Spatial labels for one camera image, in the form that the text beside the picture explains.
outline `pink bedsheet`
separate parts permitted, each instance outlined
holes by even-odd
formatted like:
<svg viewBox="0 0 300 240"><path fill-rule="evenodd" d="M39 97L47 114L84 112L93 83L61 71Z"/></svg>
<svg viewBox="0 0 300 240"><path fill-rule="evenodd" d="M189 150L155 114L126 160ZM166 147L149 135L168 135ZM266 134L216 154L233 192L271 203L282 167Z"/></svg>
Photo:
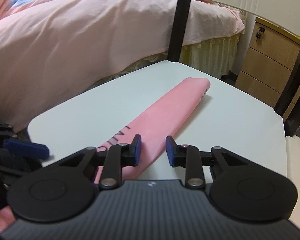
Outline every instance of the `pink bedsheet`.
<svg viewBox="0 0 300 240"><path fill-rule="evenodd" d="M176 3L54 0L1 19L0 121L19 131L98 79L166 51ZM243 29L238 12L193 0L184 45Z"/></svg>

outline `blue gripper pad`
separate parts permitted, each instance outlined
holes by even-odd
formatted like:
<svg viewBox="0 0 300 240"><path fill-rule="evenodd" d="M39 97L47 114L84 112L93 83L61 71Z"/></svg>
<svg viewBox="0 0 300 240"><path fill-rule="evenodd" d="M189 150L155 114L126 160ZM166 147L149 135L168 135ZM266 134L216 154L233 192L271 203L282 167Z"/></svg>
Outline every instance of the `blue gripper pad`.
<svg viewBox="0 0 300 240"><path fill-rule="evenodd" d="M171 167L174 165L174 153L173 153L173 147L169 141L168 136L166 137L166 152L168 155L169 164Z"/></svg>
<svg viewBox="0 0 300 240"><path fill-rule="evenodd" d="M141 153L141 136L138 139L137 145L136 145L136 150L134 153L134 163L137 166L139 164L140 160L140 153Z"/></svg>
<svg viewBox="0 0 300 240"><path fill-rule="evenodd" d="M3 147L9 152L23 157L41 160L46 160L50 157L49 148L43 144L8 139L4 140Z"/></svg>

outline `drawer cabinet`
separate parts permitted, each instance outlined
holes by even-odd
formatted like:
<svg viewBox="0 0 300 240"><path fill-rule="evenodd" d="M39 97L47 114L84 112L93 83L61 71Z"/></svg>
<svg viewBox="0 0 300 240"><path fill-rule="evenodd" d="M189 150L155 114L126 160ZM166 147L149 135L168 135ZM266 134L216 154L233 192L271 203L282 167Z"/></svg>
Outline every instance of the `drawer cabinet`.
<svg viewBox="0 0 300 240"><path fill-rule="evenodd" d="M300 41L298 38L292 39L291 34L284 30L277 32L278 27L271 28L270 23L266 25L255 23L248 52L235 86L274 107L291 75L299 53ZM261 34L260 39L256 38L257 33ZM299 96L300 87L283 116L284 120L291 113Z"/></svg>
<svg viewBox="0 0 300 240"><path fill-rule="evenodd" d="M248 48L241 70L278 93L282 93L291 75L288 68L251 48Z"/></svg>
<svg viewBox="0 0 300 240"><path fill-rule="evenodd" d="M265 31L260 32L260 27L264 28ZM258 32L261 34L260 39L255 38ZM250 48L259 51L289 70L292 70L299 53L300 45L282 34L260 23L256 23L250 42Z"/></svg>
<svg viewBox="0 0 300 240"><path fill-rule="evenodd" d="M235 86L271 107L275 106L280 97L277 91L244 72L238 76Z"/></svg>

